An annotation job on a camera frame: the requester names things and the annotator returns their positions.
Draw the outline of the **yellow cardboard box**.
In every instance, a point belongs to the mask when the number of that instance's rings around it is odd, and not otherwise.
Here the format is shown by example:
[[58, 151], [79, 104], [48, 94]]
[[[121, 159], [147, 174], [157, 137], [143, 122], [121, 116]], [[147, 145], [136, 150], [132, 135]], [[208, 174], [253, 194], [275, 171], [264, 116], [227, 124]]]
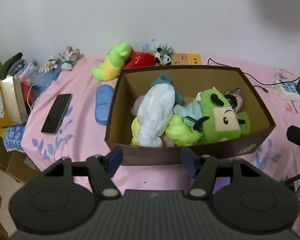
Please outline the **yellow cardboard box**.
[[171, 63], [175, 65], [202, 65], [202, 59], [199, 54], [174, 53], [171, 57]]

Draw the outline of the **white gold paper bag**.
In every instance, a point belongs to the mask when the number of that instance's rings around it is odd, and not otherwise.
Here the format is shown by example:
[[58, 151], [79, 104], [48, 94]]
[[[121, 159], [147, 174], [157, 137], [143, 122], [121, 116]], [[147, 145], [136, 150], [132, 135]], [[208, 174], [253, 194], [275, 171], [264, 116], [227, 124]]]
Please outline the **white gold paper bag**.
[[10, 76], [0, 81], [0, 127], [22, 125], [28, 114], [20, 80]]

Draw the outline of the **red plush toy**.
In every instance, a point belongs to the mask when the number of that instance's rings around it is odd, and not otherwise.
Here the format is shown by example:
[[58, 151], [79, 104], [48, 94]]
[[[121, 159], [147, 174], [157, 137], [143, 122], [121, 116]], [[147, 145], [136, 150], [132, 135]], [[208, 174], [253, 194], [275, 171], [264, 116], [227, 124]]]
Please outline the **red plush toy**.
[[123, 69], [149, 67], [156, 65], [156, 63], [155, 57], [152, 54], [137, 51], [130, 54]]

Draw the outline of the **small doll with hat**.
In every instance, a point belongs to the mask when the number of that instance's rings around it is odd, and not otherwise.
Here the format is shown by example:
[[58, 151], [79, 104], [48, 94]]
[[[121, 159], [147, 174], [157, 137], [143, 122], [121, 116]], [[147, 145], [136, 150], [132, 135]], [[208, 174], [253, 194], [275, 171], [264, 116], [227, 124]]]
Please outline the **small doll with hat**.
[[235, 113], [241, 109], [243, 105], [243, 94], [238, 87], [228, 91], [224, 97], [228, 100]]

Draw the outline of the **green plush toy with antennae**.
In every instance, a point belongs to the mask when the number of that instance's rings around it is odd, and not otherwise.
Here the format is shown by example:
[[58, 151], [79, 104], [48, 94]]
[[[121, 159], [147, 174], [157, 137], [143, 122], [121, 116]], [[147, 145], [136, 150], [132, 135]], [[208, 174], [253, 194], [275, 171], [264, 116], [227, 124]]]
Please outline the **green plush toy with antennae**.
[[203, 134], [203, 144], [238, 139], [240, 125], [245, 121], [237, 115], [225, 96], [215, 88], [198, 93], [196, 97], [202, 117], [196, 120], [193, 129]]

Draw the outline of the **white power strip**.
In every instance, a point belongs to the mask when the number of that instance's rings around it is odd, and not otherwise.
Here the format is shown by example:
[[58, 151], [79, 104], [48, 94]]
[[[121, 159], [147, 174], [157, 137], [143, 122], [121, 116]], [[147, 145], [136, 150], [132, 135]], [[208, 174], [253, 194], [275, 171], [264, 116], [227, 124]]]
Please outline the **white power strip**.
[[300, 94], [296, 91], [296, 82], [288, 82], [282, 81], [280, 79], [276, 79], [275, 83], [279, 83], [278, 85], [274, 85], [274, 89], [276, 90], [279, 97], [283, 100], [287, 101], [299, 101], [300, 102]]

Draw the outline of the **teal zipper pouch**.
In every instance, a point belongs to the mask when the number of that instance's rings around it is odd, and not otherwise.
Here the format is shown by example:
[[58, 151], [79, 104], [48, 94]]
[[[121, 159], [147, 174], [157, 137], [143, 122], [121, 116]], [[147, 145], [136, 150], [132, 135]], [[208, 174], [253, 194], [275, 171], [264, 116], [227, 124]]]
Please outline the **teal zipper pouch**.
[[202, 117], [202, 110], [197, 100], [193, 100], [186, 106], [175, 105], [173, 113], [181, 116], [183, 122], [189, 127], [193, 127], [195, 122]]

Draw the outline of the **yellow fluffy towel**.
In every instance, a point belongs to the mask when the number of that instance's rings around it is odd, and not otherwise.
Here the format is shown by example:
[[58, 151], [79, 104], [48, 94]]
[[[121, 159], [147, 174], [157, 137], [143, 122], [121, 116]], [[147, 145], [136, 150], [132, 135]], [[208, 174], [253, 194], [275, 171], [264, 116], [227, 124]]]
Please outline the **yellow fluffy towel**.
[[[130, 145], [139, 146], [137, 139], [138, 131], [140, 129], [137, 117], [132, 122], [132, 142]], [[203, 134], [187, 126], [183, 119], [178, 114], [173, 114], [168, 126], [165, 130], [165, 135], [172, 140], [177, 146], [193, 146], [203, 137]]]

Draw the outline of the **cardboard box on floor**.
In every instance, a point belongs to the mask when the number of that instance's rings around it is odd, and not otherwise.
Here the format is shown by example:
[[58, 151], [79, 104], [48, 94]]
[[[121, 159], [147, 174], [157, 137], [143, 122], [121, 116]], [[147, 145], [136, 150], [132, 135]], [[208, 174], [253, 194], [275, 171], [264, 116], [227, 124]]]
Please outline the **cardboard box on floor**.
[[17, 181], [28, 183], [36, 177], [40, 171], [25, 163], [27, 155], [19, 151], [7, 152], [0, 137], [0, 170]]

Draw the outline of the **blue glasses case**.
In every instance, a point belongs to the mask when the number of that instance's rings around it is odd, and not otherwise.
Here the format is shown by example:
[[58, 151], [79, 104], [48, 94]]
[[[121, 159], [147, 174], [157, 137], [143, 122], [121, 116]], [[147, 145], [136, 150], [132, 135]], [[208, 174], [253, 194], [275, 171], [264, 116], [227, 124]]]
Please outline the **blue glasses case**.
[[95, 120], [99, 125], [107, 125], [113, 91], [110, 85], [101, 85], [96, 90]]

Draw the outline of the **purple tissue pack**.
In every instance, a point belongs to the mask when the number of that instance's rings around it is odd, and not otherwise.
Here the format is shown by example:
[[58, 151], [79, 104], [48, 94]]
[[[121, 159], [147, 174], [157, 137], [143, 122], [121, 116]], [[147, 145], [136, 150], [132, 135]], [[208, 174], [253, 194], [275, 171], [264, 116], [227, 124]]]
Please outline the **purple tissue pack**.
[[230, 177], [217, 177], [212, 193], [213, 194], [217, 193], [220, 189], [230, 185], [230, 183], [231, 183]]

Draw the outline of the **white rabbit plush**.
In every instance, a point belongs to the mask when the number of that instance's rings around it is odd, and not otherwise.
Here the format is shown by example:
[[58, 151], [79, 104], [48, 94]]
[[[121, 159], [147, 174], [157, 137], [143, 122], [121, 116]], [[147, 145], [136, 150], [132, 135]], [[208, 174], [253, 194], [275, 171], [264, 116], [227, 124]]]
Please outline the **white rabbit plush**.
[[39, 68], [39, 73], [46, 74], [58, 68], [64, 71], [71, 71], [76, 62], [83, 57], [84, 55], [78, 48], [73, 49], [71, 46], [66, 46], [65, 52], [59, 53], [57, 57], [47, 60], [46, 63]]

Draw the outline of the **black smartphone on bed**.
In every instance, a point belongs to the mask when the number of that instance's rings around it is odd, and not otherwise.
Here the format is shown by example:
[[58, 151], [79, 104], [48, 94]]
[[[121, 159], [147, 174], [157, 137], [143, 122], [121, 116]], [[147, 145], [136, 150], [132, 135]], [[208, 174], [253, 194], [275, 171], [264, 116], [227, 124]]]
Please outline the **black smartphone on bed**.
[[54, 100], [52, 107], [44, 121], [41, 132], [43, 134], [55, 135], [68, 110], [72, 94], [59, 94]]

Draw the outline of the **white plastic bag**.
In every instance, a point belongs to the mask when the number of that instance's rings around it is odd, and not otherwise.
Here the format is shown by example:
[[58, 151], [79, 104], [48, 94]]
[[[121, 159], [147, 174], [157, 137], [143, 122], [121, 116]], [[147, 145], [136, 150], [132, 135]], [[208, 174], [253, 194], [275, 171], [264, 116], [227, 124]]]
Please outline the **white plastic bag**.
[[162, 147], [164, 133], [173, 114], [174, 87], [168, 83], [154, 85], [143, 98], [137, 112], [140, 129], [137, 139], [141, 147]]

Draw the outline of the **pink printed bed sheet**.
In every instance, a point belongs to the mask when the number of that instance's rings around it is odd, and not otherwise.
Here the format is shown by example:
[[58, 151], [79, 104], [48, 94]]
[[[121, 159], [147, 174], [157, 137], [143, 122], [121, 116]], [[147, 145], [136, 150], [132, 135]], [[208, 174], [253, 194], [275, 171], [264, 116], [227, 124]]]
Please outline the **pink printed bed sheet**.
[[[100, 57], [79, 60], [72, 71], [59, 78], [40, 96], [26, 124], [21, 145], [40, 170], [45, 170], [62, 157], [85, 161], [95, 154], [107, 154], [106, 128], [95, 121], [95, 94], [101, 84], [91, 71], [101, 63]], [[69, 110], [55, 135], [41, 132], [46, 116], [58, 94], [73, 95]], [[282, 100], [275, 90], [260, 96], [276, 127], [266, 141], [244, 158], [267, 175], [282, 181], [300, 173], [300, 147], [289, 142], [286, 130], [300, 127], [300, 102]], [[114, 176], [120, 189], [187, 190], [191, 179], [181, 165], [122, 166]]]

